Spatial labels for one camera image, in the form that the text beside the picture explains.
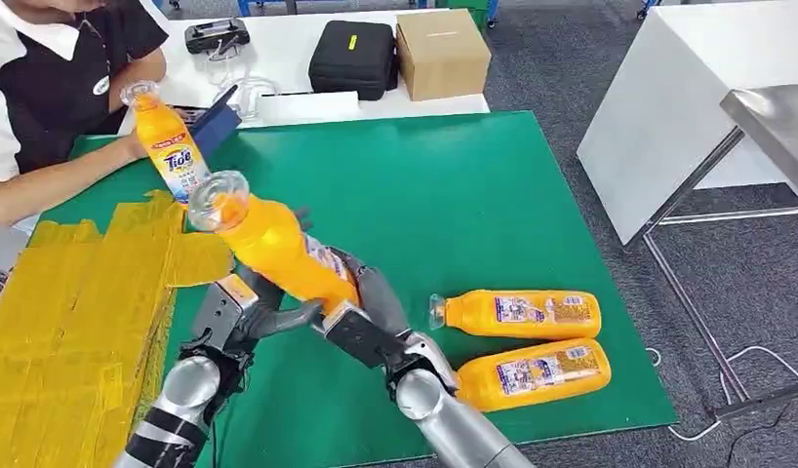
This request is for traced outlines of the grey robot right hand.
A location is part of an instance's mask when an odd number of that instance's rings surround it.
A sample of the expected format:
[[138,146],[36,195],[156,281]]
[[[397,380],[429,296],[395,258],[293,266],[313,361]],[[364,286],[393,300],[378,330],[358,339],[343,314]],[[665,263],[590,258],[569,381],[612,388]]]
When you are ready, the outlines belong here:
[[331,247],[331,252],[351,273],[358,291],[360,307],[371,321],[390,335],[406,337],[411,330],[406,312],[381,271],[336,247]]

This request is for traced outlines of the person's right hand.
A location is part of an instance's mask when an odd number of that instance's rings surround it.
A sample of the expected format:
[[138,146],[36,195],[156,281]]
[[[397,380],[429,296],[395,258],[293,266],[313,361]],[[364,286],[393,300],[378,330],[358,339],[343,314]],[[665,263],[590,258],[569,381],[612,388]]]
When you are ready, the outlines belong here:
[[125,141],[126,151],[130,161],[137,161],[147,157],[147,151],[144,149],[135,131],[122,137],[122,140]]

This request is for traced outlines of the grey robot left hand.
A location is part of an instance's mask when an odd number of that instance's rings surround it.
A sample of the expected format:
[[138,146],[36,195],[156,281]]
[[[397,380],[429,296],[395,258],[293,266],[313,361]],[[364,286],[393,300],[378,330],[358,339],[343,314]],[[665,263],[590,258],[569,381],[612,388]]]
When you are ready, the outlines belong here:
[[323,312],[321,299],[302,302],[298,308],[281,308],[285,292],[241,260],[235,272],[257,295],[258,301],[245,312],[231,332],[227,347],[246,353],[255,351],[258,342],[267,336],[314,323]]

